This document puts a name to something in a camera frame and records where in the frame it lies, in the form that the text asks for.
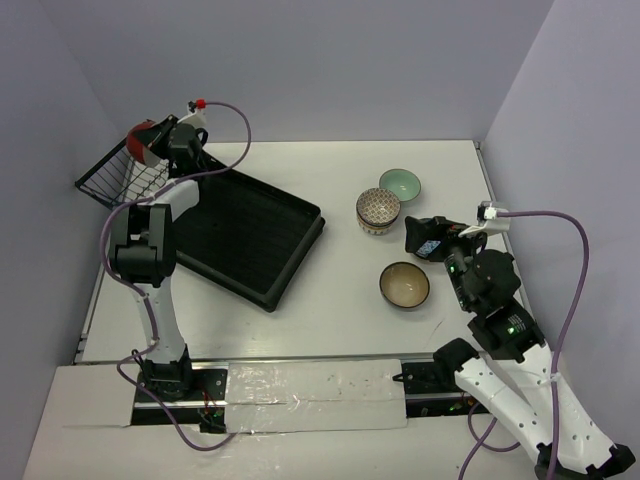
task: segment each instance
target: ceramic bowl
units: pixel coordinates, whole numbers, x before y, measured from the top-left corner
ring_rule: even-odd
[[[427,275],[413,263],[392,263],[380,275],[380,292],[396,307],[417,307],[427,299],[430,291]]]
[[[380,188],[391,190],[401,202],[413,200],[422,190],[420,179],[409,170],[394,168],[382,174],[379,181]]]
[[[390,190],[370,188],[356,202],[358,223],[367,233],[386,233],[400,214],[400,199]]]

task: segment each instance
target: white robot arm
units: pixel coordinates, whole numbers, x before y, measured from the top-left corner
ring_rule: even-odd
[[[474,338],[524,399],[462,339],[440,348],[434,361],[446,383],[475,397],[516,437],[536,465],[538,478],[547,476],[553,443],[552,382],[557,383],[560,400],[554,478],[602,479],[621,473],[635,457],[595,425],[560,374],[552,378],[549,345],[535,320],[513,298],[521,285],[513,257],[484,248],[489,235],[509,228],[509,219],[498,212],[506,210],[483,202],[479,225],[472,227],[444,217],[407,217],[406,250],[444,263],[461,308],[476,315],[469,323]]]
[[[172,178],[154,200],[123,209],[113,222],[110,238],[109,264],[136,287],[132,293],[147,344],[157,341],[144,360],[138,358],[145,383],[167,400],[179,398],[192,387],[189,351],[171,298],[171,275],[177,255],[173,222],[199,201],[198,182],[183,177],[206,168],[208,155],[202,150],[206,140],[204,124],[202,110],[193,108],[180,120],[169,116],[160,123],[147,122],[131,130],[127,146],[132,156],[143,164],[168,160]],[[145,298],[153,310],[155,336]]]

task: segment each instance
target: white cable connector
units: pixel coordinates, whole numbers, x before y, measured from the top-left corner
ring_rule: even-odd
[[[207,124],[207,118],[204,114],[203,108],[196,108],[194,112],[187,112],[187,114],[178,120],[178,123],[186,123],[194,128],[204,128]]]
[[[484,232],[487,236],[509,231],[511,219],[499,217],[499,213],[508,210],[497,202],[482,202],[478,207],[478,225],[466,228],[460,232],[460,237],[469,237]]]

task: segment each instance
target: black tray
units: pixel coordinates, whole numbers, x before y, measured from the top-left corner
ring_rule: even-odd
[[[178,262],[273,312],[324,223],[315,205],[231,170],[203,179],[174,223]]]
[[[166,178],[166,162],[141,167],[122,140],[75,185],[111,209]],[[324,223],[315,205],[231,170],[201,180],[200,203],[174,223],[178,262],[273,312]]]

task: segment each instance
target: gray wall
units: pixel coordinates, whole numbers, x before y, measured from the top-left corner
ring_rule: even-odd
[[[590,235],[592,262],[567,364],[597,423],[636,454],[638,23],[639,2],[556,0],[484,148],[497,195],[513,210],[565,211]],[[561,220],[517,219],[511,239],[538,320],[555,337],[578,278],[579,237]]]
[[[0,2],[0,63],[0,476],[14,480],[97,271],[105,209],[73,181],[117,137],[36,1]]]
[[[204,96],[258,140],[483,138],[551,3],[42,0],[118,128]]]

